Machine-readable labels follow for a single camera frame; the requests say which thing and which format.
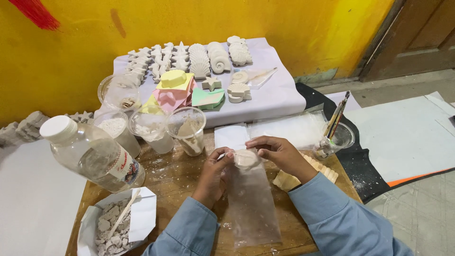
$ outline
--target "white bottle cap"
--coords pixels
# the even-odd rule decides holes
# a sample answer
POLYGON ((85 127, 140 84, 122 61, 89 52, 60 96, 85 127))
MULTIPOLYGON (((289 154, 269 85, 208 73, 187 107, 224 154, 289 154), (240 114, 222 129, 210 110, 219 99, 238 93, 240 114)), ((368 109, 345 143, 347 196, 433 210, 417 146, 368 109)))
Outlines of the white bottle cap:
POLYGON ((51 143, 61 143, 77 132, 77 123, 67 116, 53 117, 41 126, 40 134, 51 143))

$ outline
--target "wooden door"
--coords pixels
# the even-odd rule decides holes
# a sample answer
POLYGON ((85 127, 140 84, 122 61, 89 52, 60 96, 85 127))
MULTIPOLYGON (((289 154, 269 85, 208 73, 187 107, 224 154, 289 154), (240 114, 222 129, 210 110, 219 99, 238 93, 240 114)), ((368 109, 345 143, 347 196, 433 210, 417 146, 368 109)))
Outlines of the wooden door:
POLYGON ((455 0, 406 0, 362 82, 455 67, 455 0))

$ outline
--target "bottle label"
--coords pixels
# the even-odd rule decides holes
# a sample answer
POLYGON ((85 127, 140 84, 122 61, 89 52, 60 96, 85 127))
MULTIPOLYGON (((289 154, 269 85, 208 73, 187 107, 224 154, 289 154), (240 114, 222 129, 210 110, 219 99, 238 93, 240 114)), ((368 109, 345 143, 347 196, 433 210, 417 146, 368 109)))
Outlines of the bottle label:
POLYGON ((131 185, 139 174, 139 163, 120 146, 120 152, 114 164, 108 169, 108 172, 119 180, 131 185))

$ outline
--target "black mat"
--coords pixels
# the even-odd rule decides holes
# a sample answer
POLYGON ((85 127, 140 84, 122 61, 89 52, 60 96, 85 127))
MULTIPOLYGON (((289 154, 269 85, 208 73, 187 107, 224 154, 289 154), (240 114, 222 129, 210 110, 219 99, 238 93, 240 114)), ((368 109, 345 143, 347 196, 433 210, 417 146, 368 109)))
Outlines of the black mat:
MULTIPOLYGON (((324 114, 329 120, 337 105, 325 95, 306 86, 302 83, 295 84, 297 91, 307 101, 306 108, 312 108, 324 103, 324 114)), ((336 153, 341 165, 354 184, 357 193, 366 204, 373 198, 390 190, 389 185, 381 178, 376 168, 371 164, 368 149, 362 149, 360 146, 359 130, 345 116, 341 117, 341 122, 346 124, 354 131, 355 143, 350 148, 345 148, 336 153)))

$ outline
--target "hand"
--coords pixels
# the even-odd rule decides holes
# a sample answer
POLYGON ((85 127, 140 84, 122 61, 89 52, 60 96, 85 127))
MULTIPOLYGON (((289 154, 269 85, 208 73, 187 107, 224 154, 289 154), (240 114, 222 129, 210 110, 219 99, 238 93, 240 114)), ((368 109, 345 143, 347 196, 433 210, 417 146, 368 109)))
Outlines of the hand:
POLYGON ((245 142, 245 145, 247 148, 257 148, 260 157, 274 162, 283 172, 297 177, 302 184, 318 174, 285 138, 260 136, 245 142))
POLYGON ((234 154, 228 147, 217 148, 205 161, 201 176, 196 190, 191 196, 205 207, 211 209, 218 201, 226 189, 226 184, 222 181, 221 172, 230 163, 234 162, 234 154), (220 155, 225 154, 224 158, 217 161, 220 155))

